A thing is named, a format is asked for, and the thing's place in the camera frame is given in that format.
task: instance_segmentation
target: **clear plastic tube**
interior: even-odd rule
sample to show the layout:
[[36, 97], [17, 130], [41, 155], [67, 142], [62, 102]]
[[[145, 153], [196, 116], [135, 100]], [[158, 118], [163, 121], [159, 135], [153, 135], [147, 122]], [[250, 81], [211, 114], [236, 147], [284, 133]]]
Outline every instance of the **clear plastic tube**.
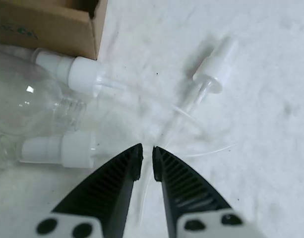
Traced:
[[136, 87], [136, 86], [132, 86], [132, 85], [125, 84], [125, 83], [116, 82], [116, 81], [108, 81], [108, 82], [107, 81], [101, 81], [100, 84], [98, 84], [97, 86], [98, 87], [106, 86], [106, 87], [110, 87], [110, 88], [114, 88], [114, 89], [125, 90], [125, 91], [132, 92], [134, 94], [137, 94], [139, 96], [144, 96], [144, 97], [150, 98], [151, 100], [153, 100], [154, 102], [158, 103], [159, 105], [167, 107], [167, 108], [169, 108], [169, 109], [171, 109], [171, 110], [179, 113], [186, 120], [190, 121], [195, 126], [197, 126], [204, 134], [207, 134], [204, 126], [198, 120], [196, 120], [195, 118], [193, 118], [189, 113], [187, 113], [186, 111], [182, 110], [180, 107], [178, 107], [178, 106], [176, 106], [174, 104], [169, 103], [163, 97], [154, 96], [152, 93], [150, 93], [146, 89], [143, 89], [143, 88], [140, 88], [140, 87]]

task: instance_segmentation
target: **white fabric surface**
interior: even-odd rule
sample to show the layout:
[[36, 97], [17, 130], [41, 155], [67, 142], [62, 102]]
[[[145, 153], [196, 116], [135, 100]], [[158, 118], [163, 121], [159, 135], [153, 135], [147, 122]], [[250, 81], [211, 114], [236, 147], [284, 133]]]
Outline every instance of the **white fabric surface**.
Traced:
[[[304, 238], [304, 0], [109, 0], [99, 60], [112, 78], [179, 104], [203, 57], [227, 33], [241, 41], [232, 76], [193, 113], [209, 139], [186, 123], [168, 150], [232, 145], [182, 159], [267, 237]], [[161, 184], [153, 179], [141, 222], [139, 213], [152, 145], [174, 115], [144, 97], [108, 93], [92, 103], [98, 123], [85, 125], [98, 132], [99, 163], [137, 142], [144, 146], [124, 237], [167, 237]], [[50, 211], [89, 173], [42, 165], [0, 173], [0, 218]]]

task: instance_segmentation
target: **plastic bottle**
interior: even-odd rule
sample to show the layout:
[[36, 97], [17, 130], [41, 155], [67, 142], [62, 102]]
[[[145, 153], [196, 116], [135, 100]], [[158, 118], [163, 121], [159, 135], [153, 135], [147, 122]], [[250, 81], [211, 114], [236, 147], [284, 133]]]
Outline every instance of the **plastic bottle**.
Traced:
[[0, 132], [38, 135], [77, 130], [86, 104], [62, 94], [46, 70], [0, 52]]
[[17, 162], [61, 164], [67, 168], [92, 168], [96, 153], [94, 133], [70, 132], [65, 135], [21, 138], [12, 142], [0, 136], [0, 170]]
[[70, 57], [38, 48], [36, 50], [0, 44], [0, 51], [30, 61], [47, 70], [56, 80], [66, 84], [71, 90], [90, 97], [97, 97], [102, 86], [128, 91], [151, 99], [159, 105], [181, 114], [205, 133], [202, 124], [184, 110], [168, 102], [167, 99], [151, 94], [136, 85], [112, 80], [106, 76], [104, 67], [95, 60], [84, 57]]

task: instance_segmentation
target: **bottle neck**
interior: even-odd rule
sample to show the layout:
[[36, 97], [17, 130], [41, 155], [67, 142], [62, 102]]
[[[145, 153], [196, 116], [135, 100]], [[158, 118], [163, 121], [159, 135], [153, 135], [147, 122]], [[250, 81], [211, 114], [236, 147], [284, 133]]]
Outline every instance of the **bottle neck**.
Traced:
[[54, 111], [55, 126], [66, 130], [78, 130], [86, 107], [86, 103], [81, 100], [64, 97]]

